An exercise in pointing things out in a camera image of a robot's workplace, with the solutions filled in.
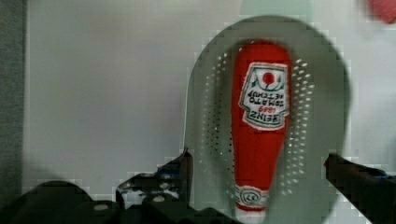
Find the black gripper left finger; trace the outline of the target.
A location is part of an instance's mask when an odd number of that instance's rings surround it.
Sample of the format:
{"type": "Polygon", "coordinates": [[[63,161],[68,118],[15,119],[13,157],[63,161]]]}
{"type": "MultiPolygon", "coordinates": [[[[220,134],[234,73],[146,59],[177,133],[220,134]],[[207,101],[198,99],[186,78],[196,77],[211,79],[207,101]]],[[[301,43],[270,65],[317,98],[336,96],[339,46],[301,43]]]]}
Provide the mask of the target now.
{"type": "Polygon", "coordinates": [[[116,187],[116,200],[96,201],[75,184],[43,183],[1,209],[1,224],[241,224],[190,206],[192,155],[184,150],[154,173],[116,187]]]}

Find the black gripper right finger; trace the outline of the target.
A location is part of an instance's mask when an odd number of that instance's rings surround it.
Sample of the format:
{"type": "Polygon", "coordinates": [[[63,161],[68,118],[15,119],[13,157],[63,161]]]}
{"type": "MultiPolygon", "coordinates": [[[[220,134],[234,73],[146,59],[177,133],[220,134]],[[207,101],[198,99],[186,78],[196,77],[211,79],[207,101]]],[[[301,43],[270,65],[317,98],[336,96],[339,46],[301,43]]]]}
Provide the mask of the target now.
{"type": "Polygon", "coordinates": [[[336,153],[324,162],[327,180],[373,224],[395,224],[395,176],[336,153]]]}

